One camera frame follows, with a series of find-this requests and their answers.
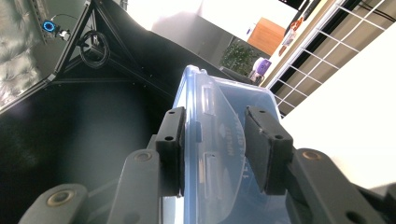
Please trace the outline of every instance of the white wall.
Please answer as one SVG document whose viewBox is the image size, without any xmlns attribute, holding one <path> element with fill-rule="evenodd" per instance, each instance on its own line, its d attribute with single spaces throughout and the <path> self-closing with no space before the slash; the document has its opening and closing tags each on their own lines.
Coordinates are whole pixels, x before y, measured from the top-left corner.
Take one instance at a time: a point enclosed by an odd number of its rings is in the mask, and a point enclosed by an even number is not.
<svg viewBox="0 0 396 224">
<path fill-rule="evenodd" d="M 180 12 L 198 13 L 202 0 L 129 0 L 128 13 L 151 30 L 154 23 Z"/>
<path fill-rule="evenodd" d="M 204 19 L 246 41 L 248 28 L 261 17 L 286 28 L 296 13 L 278 0 L 203 0 L 200 9 Z"/>
<path fill-rule="evenodd" d="M 395 37 L 393 24 L 281 122 L 368 189 L 396 182 Z"/>
</svg>

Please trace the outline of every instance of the blue light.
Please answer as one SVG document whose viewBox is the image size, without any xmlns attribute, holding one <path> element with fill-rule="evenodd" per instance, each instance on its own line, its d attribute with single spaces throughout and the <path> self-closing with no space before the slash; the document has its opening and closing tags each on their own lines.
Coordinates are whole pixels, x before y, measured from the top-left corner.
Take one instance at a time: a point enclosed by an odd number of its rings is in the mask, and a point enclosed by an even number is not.
<svg viewBox="0 0 396 224">
<path fill-rule="evenodd" d="M 56 24 L 52 21 L 44 21 L 43 29 L 47 32 L 52 33 L 55 30 Z"/>
</svg>

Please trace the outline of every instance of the circular hole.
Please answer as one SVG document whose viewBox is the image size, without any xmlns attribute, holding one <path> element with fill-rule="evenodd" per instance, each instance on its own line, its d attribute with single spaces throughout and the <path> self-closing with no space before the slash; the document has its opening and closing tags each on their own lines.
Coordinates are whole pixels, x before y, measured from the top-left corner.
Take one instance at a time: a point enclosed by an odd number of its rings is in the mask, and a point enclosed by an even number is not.
<svg viewBox="0 0 396 224">
<path fill-rule="evenodd" d="M 47 29 L 47 30 L 52 30 L 52 29 L 53 29 L 52 24 L 47 23 L 47 24 L 46 24 L 46 29 Z"/>
<path fill-rule="evenodd" d="M 56 203 L 61 203 L 65 201 L 69 197 L 68 192 L 60 192 L 59 194 L 54 195 L 53 201 Z"/>
<path fill-rule="evenodd" d="M 148 161 L 151 159 L 151 154 L 148 152 L 139 153 L 134 156 L 134 159 L 137 161 Z"/>
<path fill-rule="evenodd" d="M 52 194 L 47 200 L 47 205 L 54 207 L 69 202 L 74 197 L 74 191 L 65 189 Z"/>
<path fill-rule="evenodd" d="M 351 220 L 353 223 L 357 223 L 357 224 L 365 224 L 366 223 L 366 219 L 364 219 L 364 217 L 362 217 L 361 215 L 359 215 L 355 212 L 347 212 L 346 217 L 349 220 Z"/>
<path fill-rule="evenodd" d="M 305 151 L 303 156 L 311 161 L 318 161 L 321 159 L 320 155 L 314 151 Z"/>
</svg>

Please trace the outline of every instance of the clear plastic lid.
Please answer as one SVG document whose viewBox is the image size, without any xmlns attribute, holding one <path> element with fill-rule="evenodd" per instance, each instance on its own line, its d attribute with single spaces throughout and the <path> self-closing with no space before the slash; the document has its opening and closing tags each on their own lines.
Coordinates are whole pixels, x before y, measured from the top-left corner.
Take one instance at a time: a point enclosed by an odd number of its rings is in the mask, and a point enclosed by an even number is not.
<svg viewBox="0 0 396 224">
<path fill-rule="evenodd" d="M 268 90 L 186 67 L 174 103 L 187 116 L 184 223 L 290 223 L 284 197 L 260 194 L 245 158 L 247 105 L 279 116 Z"/>
</svg>

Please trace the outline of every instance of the window grid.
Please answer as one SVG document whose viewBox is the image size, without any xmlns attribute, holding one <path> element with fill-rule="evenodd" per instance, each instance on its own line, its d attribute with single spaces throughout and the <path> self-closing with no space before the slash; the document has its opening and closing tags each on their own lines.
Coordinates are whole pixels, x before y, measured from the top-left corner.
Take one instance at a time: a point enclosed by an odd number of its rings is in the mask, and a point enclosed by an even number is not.
<svg viewBox="0 0 396 224">
<path fill-rule="evenodd" d="M 286 104 L 286 105 L 291 106 L 292 109 L 294 109 L 300 102 L 299 102 L 299 103 L 294 103 L 294 102 L 292 101 L 292 99 L 287 100 L 288 97 L 291 96 L 294 92 L 299 92 L 299 93 L 306 99 L 306 98 L 309 96 L 309 94 L 304 93 L 303 91 L 299 91 L 298 88 L 299 88 L 299 86 L 300 86 L 308 77 L 309 77 L 310 79 L 314 80 L 315 82 L 317 82 L 317 83 L 319 84 L 319 86 L 321 86 L 321 85 L 323 84 L 323 82 L 317 80 L 317 79 L 315 78 L 314 74 L 315 74 L 316 72 L 317 72 L 317 73 L 320 72 L 320 71 L 317 71 L 317 70 L 318 70 L 317 68 L 318 68 L 322 63 L 326 63 L 327 65 L 331 66 L 331 67 L 334 68 L 336 71 L 338 71 L 341 67 L 338 67 L 338 66 L 334 65 L 332 62 L 329 62 L 329 60 L 327 60 L 327 59 L 328 59 L 328 57 L 332 54 L 332 52 L 334 52 L 337 48 L 339 48 L 339 46 L 345 46 L 345 47 L 347 47 L 347 48 L 349 48 L 349 49 L 351 49 L 351 50 L 353 50 L 353 51 L 359 53 L 360 50 L 355 49 L 354 47 L 348 45 L 348 44 L 345 43 L 344 41 L 345 41 L 349 36 L 351 36 L 351 35 L 361 26 L 361 24 L 362 24 L 364 21 L 367 22 L 367 23 L 369 23 L 369 24 L 371 24 L 371 25 L 373 25 L 374 27 L 380 29 L 381 31 L 385 31 L 386 28 L 383 28 L 383 27 L 381 27 L 381 26 L 379 26 L 379 25 L 377 25 L 377 24 L 375 24 L 375 23 L 373 23 L 373 22 L 367 20 L 367 18 L 368 18 L 370 15 L 372 15 L 373 12 L 374 12 L 382 3 L 384 3 L 384 2 L 385 2 L 385 0 L 381 0 L 381 1 L 380 1 L 378 4 L 376 4 L 370 11 L 368 11 L 368 12 L 365 14 L 364 17 L 359 16 L 359 15 L 357 15 L 356 13 L 354 13 L 354 12 L 352 12 L 352 11 L 350 11 L 350 10 L 348 10 L 348 9 L 346 9 L 346 8 L 344 8 L 344 7 L 342 7 L 342 6 L 340 6 L 338 3 L 334 4 L 335 10 L 333 11 L 333 14 L 336 13 L 338 10 L 344 10 L 344 11 L 347 12 L 348 14 L 350 14 L 350 15 L 352 15 L 352 16 L 358 18 L 358 19 L 359 19 L 359 22 L 358 22 L 358 23 L 357 23 L 357 24 L 356 24 L 356 25 L 355 25 L 355 26 L 354 26 L 354 27 L 353 27 L 342 39 L 337 39 L 337 38 L 333 37 L 332 35 L 326 34 L 326 33 L 323 32 L 323 31 L 321 30 L 321 28 L 319 28 L 319 27 L 313 29 L 313 32 L 314 32 L 314 33 L 311 35 L 310 40 L 307 41 L 307 42 L 305 42 L 305 44 L 304 44 L 303 47 L 299 47 L 299 48 L 298 48 L 298 50 L 299 50 L 300 52 L 297 52 L 297 54 L 294 54 L 294 55 L 295 55 L 294 58 L 291 58 L 288 62 L 285 63 L 285 66 L 282 67 L 282 69 L 278 72 L 278 74 L 276 74 L 276 77 L 273 79 L 273 81 L 270 81 L 270 84 L 266 87 L 266 88 L 270 89 L 270 88 L 271 88 L 272 86 L 274 86 L 276 83 L 280 82 L 280 83 L 282 83 L 283 85 L 285 85 L 285 86 L 287 86 L 287 87 L 289 87 L 289 88 L 291 89 L 291 91 L 289 91 L 284 97 L 279 97 L 277 94 L 275 94 L 275 97 L 276 97 L 276 99 L 277 99 L 277 106 L 281 107 L 282 104 Z M 311 43 L 311 41 L 312 41 L 317 35 L 319 35 L 319 34 L 321 34 L 321 35 L 326 35 L 328 38 L 330 38 L 330 39 L 332 39 L 333 41 L 336 42 L 335 46 L 333 46 L 333 47 L 326 53 L 326 55 L 323 56 L 323 57 L 319 57 L 317 54 L 315 54 L 315 52 L 311 52 L 311 51 L 309 51 L 309 50 L 306 49 L 306 47 Z M 301 69 L 299 69 L 299 68 L 297 68 L 297 67 L 295 67 L 295 66 L 292 65 L 293 62 L 301 55 L 302 52 L 306 52 L 306 53 L 308 53 L 310 56 L 312 56 L 312 57 L 314 57 L 314 58 L 316 58 L 316 59 L 319 60 L 319 62 L 317 62 L 317 63 L 313 66 L 313 68 L 310 69 L 310 71 L 309 71 L 308 73 L 305 73 L 305 72 L 303 72 Z M 288 81 L 284 81 L 284 80 L 281 80 L 281 79 L 280 79 L 280 78 L 282 77 L 283 73 L 284 73 L 285 71 L 287 71 L 289 68 L 292 68 L 292 69 L 294 69 L 296 72 L 299 72 L 299 73 L 301 73 L 301 74 L 304 75 L 304 77 L 303 77 L 297 84 L 295 84 L 294 86 L 290 85 L 290 84 L 288 83 Z M 284 114 L 284 113 L 281 114 L 281 118 L 282 118 L 282 119 L 285 118 L 286 116 L 287 116 L 287 114 Z"/>
</svg>

